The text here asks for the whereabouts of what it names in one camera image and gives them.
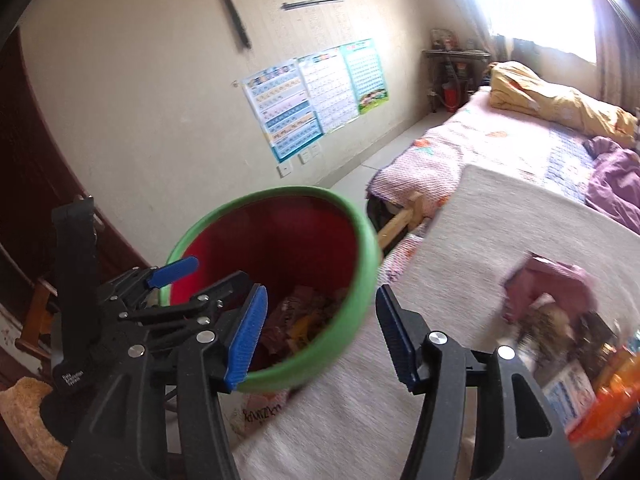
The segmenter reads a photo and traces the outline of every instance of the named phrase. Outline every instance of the window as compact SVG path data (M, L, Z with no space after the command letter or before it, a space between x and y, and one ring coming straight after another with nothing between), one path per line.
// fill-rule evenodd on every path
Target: window
M493 35L533 41L595 62L591 0L476 0Z

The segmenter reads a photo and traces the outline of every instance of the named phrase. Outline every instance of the tile floor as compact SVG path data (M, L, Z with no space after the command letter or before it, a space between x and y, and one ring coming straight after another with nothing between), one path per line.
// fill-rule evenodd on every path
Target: tile floor
M452 114L444 110L427 115L402 134L398 135L386 146L380 148L380 150L370 156L355 170L351 171L350 174L342 180L339 180L331 189L344 195L363 210L366 209L366 187L371 177L373 177L378 170L381 170L392 162L396 156L404 152L415 139L423 136L429 128L439 126L451 116Z

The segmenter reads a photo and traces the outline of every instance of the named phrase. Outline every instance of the baseboard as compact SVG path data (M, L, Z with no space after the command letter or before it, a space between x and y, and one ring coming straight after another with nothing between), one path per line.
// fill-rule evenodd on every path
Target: baseboard
M369 147L365 148L360 153L355 155L347 163L343 164L337 170L333 170L327 176L322 177L322 179L316 184L316 186L326 188L333 186L339 180L342 180L345 176L350 174L351 171L355 170L360 164L371 157L374 153L378 152L383 146L386 146L397 136L407 131L415 123L422 120L426 115L428 115L428 113L430 112L421 113L418 118L409 118L399 124L396 124L396 126L391 128L386 134L376 140Z

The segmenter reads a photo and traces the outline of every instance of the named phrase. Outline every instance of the purple blanket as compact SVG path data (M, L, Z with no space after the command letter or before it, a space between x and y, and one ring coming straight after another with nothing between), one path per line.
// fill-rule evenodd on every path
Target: purple blanket
M606 137L585 140L595 159L585 202L640 234L640 157Z

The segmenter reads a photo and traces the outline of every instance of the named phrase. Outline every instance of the wall socket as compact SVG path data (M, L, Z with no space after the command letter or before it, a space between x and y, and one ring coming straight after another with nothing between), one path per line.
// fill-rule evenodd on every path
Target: wall socket
M282 164L277 165L278 173L280 174L280 178L286 177L289 173L293 171L293 165L291 163L291 159L286 160Z
M308 163L311 160L312 156L313 155L311 155L309 148L305 148L300 153L298 153L298 158L300 159L300 162L302 162L302 164Z
M320 142L314 142L311 146L309 146L309 151L311 152L311 156L320 155L320 153L322 153Z

